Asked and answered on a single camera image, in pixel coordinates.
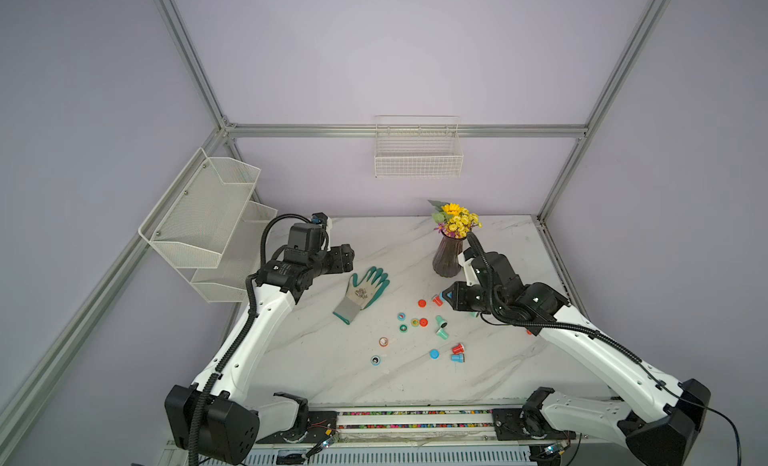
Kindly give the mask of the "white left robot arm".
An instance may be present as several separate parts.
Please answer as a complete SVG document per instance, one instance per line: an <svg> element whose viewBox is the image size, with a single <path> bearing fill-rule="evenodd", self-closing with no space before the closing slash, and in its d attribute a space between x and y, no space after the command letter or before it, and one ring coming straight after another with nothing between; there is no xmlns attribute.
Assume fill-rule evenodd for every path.
<svg viewBox="0 0 768 466"><path fill-rule="evenodd" d="M348 273L354 251L332 246L323 213L293 214L286 244L266 252L260 239L259 268L245 279L247 309L206 368L188 386L174 386L164 403L175 445L187 462L205 459L240 465L254 444L277 433L302 436L306 399L278 392L258 406L247 403L257 366L281 323L301 296L323 275Z"/></svg>

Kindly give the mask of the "yellow artificial flower bouquet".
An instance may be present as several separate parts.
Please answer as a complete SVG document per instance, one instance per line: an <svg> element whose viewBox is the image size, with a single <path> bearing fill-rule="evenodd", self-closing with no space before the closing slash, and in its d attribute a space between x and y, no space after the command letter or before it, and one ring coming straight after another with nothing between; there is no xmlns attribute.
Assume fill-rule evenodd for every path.
<svg viewBox="0 0 768 466"><path fill-rule="evenodd" d="M431 217L436 230L448 238L465 240L474 229L482 227L479 216L459 204L436 200L428 203L434 209Z"/></svg>

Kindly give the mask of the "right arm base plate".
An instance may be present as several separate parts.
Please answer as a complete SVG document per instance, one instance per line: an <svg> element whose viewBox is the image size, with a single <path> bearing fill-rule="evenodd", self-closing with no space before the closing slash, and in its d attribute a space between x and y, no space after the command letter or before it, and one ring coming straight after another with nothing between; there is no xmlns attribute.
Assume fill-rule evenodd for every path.
<svg viewBox="0 0 768 466"><path fill-rule="evenodd" d="M492 425L498 441L576 440L577 433L553 429L540 414L528 418L521 407L494 408Z"/></svg>

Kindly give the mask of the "dark glass flower vase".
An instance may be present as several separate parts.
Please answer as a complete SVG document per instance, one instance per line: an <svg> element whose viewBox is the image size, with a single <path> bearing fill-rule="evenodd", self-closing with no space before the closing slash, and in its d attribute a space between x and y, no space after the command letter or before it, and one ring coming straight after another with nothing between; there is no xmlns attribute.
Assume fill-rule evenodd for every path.
<svg viewBox="0 0 768 466"><path fill-rule="evenodd" d="M464 250L465 240L441 234L441 240L432 261L433 271L440 277L453 278L459 274L462 267L458 257Z"/></svg>

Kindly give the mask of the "white two-tier mesh shelf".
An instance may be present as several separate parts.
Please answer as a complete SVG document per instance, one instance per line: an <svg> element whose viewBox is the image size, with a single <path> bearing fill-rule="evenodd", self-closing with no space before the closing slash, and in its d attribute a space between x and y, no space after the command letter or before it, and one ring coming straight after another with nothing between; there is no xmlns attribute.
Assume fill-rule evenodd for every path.
<svg viewBox="0 0 768 466"><path fill-rule="evenodd" d="M256 200L261 170L202 149L138 229L139 236L208 303L239 303L257 268L259 241L277 210Z"/></svg>

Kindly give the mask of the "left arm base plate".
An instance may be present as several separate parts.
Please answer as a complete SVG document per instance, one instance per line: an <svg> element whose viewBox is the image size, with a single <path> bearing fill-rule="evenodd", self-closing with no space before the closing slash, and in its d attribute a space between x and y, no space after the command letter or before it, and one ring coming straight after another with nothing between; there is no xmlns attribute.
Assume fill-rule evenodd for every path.
<svg viewBox="0 0 768 466"><path fill-rule="evenodd" d="M266 436L257 444L315 444L325 440L337 430L337 411L310 410L308 417L299 422L298 431L283 431Z"/></svg>

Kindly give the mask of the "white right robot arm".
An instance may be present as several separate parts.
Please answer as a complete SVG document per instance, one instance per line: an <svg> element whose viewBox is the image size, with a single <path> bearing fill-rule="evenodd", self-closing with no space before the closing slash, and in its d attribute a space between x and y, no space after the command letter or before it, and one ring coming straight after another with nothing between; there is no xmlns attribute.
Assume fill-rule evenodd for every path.
<svg viewBox="0 0 768 466"><path fill-rule="evenodd" d="M540 387L520 410L524 433L573 432L625 447L644 465L682 465L699 436L711 399L695 379L680 381L595 327L557 290L526 284L508 259L487 252L474 234L458 257L465 278L441 294L453 310L496 327L518 327L570 355L602 380L615 400L571 397Z"/></svg>

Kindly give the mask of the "green grey work glove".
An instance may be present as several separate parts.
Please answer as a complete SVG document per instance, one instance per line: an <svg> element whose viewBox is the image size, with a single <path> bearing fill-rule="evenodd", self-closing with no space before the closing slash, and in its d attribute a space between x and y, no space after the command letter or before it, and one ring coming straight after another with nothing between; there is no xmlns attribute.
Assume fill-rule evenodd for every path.
<svg viewBox="0 0 768 466"><path fill-rule="evenodd" d="M365 309L374 304L389 286L389 275L382 268L371 267L364 273L353 273L349 278L344 297L333 315L350 325Z"/></svg>

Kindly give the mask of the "aluminium front rail frame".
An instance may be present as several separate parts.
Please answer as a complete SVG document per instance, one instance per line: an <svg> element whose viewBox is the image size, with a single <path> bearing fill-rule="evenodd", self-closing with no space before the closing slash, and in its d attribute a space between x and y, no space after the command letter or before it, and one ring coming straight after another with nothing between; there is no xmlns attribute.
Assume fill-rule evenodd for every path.
<svg viewBox="0 0 768 466"><path fill-rule="evenodd" d="M450 435L488 433L496 439L491 410L518 406L446 406L400 409L350 409L338 412L337 430L329 436L349 438L404 438L410 441Z"/></svg>

